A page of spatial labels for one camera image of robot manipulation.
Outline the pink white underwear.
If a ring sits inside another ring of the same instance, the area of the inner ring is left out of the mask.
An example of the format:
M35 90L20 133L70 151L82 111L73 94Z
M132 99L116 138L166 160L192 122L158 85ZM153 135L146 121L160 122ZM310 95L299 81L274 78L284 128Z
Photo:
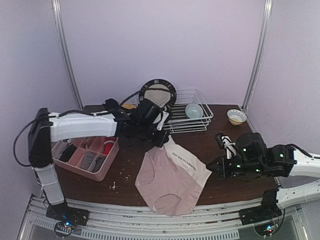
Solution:
M212 174L194 154L172 138L144 158L135 186L147 206L167 216L190 214Z

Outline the grey white striped underwear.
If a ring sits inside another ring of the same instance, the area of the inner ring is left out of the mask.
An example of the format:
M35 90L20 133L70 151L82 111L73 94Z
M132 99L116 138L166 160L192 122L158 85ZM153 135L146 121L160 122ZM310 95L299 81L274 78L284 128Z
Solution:
M95 159L96 155L97 154L94 152L87 151L82 158L80 168L82 170L87 170Z

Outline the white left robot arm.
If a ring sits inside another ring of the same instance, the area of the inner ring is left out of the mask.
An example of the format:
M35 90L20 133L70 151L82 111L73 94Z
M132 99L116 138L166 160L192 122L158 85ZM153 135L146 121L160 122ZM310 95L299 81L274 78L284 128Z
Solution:
M131 140L141 136L162 147L169 140L169 132L163 128L170 117L167 107L158 106L146 98L136 108L125 109L110 98L102 108L98 112L75 109L63 113L41 108L31 122L27 136L28 161L39 178L49 205L62 208L67 205L53 166L52 143L87 137L125 137Z

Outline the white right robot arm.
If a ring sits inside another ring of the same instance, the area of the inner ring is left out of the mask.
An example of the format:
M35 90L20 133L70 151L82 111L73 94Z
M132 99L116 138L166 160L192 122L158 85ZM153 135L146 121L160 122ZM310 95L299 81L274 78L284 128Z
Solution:
M260 133L243 133L235 141L219 132L215 140L225 155L207 164L218 177L311 177L317 180L291 188L276 188L263 193L264 209L285 209L320 198L320 156L299 146L277 144L267 147Z

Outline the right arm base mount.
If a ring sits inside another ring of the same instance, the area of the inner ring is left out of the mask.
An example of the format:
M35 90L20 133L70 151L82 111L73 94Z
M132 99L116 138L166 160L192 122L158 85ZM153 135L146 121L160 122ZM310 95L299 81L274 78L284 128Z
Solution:
M253 224L255 233L266 239L273 236L282 227L285 212L285 210L279 209L277 205L259 205L241 209L239 217L243 226Z

